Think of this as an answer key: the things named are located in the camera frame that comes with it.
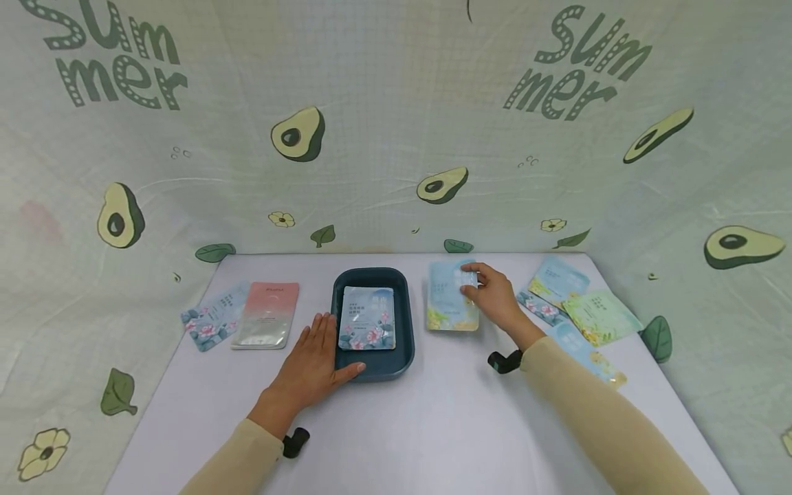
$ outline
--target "left hand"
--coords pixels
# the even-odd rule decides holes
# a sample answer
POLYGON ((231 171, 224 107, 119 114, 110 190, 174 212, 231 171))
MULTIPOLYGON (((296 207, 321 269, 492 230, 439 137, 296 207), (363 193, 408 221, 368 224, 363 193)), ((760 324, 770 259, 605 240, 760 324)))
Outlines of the left hand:
POLYGON ((295 348, 269 386, 270 390, 278 390, 302 410, 358 376, 366 369, 363 363, 335 369, 336 340, 335 315, 314 316, 314 324, 305 327, 300 334, 295 348))
POLYGON ((248 419, 283 438, 294 417, 358 376, 366 365, 336 370, 336 317, 317 314, 305 327, 272 384, 261 393, 248 419))

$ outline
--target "leaf illustration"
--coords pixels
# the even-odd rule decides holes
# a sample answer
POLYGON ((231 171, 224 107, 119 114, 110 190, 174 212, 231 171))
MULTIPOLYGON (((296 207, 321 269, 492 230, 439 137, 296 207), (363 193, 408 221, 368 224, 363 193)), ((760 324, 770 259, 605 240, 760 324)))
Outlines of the leaf illustration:
POLYGON ((558 245, 555 246, 553 249, 558 249, 560 247, 573 247, 577 246, 581 242, 583 242, 586 237, 588 237, 588 233, 591 232, 591 229, 588 229, 585 232, 580 232, 579 234, 575 234, 571 237, 565 237, 563 239, 558 240, 558 245))
POLYGON ((662 316, 656 316, 647 326, 640 332, 641 340, 644 341, 649 353, 654 357, 658 363, 665 363, 671 359, 671 351, 673 348, 671 339, 671 329, 668 327, 668 322, 662 316))
POLYGON ((101 412, 112 416, 121 411, 127 411, 132 416, 138 413, 138 406, 130 404, 135 393, 135 379, 115 368, 110 370, 105 394, 101 398, 101 412))
POLYGON ((236 254, 233 244, 210 244, 196 251, 196 258, 207 263, 219 263, 229 254, 236 254))
POLYGON ((443 247, 447 253, 469 253, 473 250, 473 245, 469 242, 455 241, 454 239, 446 239, 443 247))
POLYGON ((336 240, 336 227, 334 225, 322 227, 310 235, 310 240, 316 242, 316 248, 319 249, 322 244, 336 240))
POLYGON ((792 427, 786 430, 786 433, 781 435, 781 443, 786 447, 786 453, 792 457, 792 427))

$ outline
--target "avocado illustration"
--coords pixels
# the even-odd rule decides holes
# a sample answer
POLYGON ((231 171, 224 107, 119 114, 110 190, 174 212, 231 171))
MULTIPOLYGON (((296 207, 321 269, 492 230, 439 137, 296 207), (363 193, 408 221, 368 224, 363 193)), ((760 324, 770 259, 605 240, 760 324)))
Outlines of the avocado illustration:
POLYGON ((293 162, 310 162, 322 151, 325 117, 316 107, 302 109, 272 128, 272 144, 293 162))
POLYGON ((418 185, 418 197, 427 203, 443 204, 454 199, 459 188, 467 182, 467 168, 446 170, 426 177, 418 185))
POLYGON ((772 234, 740 225, 721 227, 704 244, 706 262, 716 270, 762 263, 781 254, 786 243, 772 234))
POLYGON ((135 244, 146 222, 132 191, 120 182, 113 182, 105 191, 105 204, 99 211, 97 231, 102 241, 114 248, 125 249, 135 244))
POLYGON ((681 109, 665 117, 663 120, 646 129, 646 132, 638 136, 635 143, 624 155, 625 163, 632 163, 643 155, 649 153, 670 138, 674 133, 680 131, 693 119, 693 109, 681 109))

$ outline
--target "light blue packet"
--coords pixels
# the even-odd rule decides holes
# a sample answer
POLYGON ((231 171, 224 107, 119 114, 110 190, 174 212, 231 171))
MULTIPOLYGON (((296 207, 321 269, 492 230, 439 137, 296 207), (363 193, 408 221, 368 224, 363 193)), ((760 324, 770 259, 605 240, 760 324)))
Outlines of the light blue packet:
POLYGON ((344 287, 338 347, 352 351, 396 348, 394 290, 344 287))
POLYGON ((203 306, 181 314, 181 323, 199 351, 208 351, 237 331, 249 290, 250 282, 242 282, 203 306))
POLYGON ((546 334, 556 341, 564 352, 605 383, 619 388, 627 382, 626 375, 594 349, 572 322, 562 322, 547 330, 546 334))
POLYGON ((478 329, 478 308, 462 295, 463 285, 478 286, 475 272, 460 267, 475 260, 435 261, 429 265, 429 295, 426 328, 429 330, 472 331, 478 329))
POLYGON ((569 315, 564 310, 559 310, 536 294, 521 291, 517 294, 517 302, 525 306, 526 309, 550 326, 556 326, 559 323, 571 321, 571 318, 569 318, 569 315))
POLYGON ((560 257, 547 256, 531 281, 520 290, 517 300, 543 321, 554 325, 569 320, 564 301, 585 294, 589 284, 586 275, 560 257))

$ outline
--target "hand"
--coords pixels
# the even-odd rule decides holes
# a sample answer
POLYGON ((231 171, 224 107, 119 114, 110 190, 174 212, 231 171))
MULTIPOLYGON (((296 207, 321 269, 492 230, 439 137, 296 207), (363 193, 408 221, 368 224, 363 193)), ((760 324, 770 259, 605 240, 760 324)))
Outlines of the hand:
POLYGON ((336 317, 317 314, 313 325, 300 334, 278 376, 261 393, 248 419, 283 438, 300 411, 320 402, 366 369, 363 363, 335 369, 336 333, 336 317))
POLYGON ((514 288, 506 275, 485 263, 462 265, 464 272, 478 272, 480 285, 463 285, 462 293, 473 301, 492 323, 501 327, 524 351, 545 333, 523 313, 514 297, 514 288))

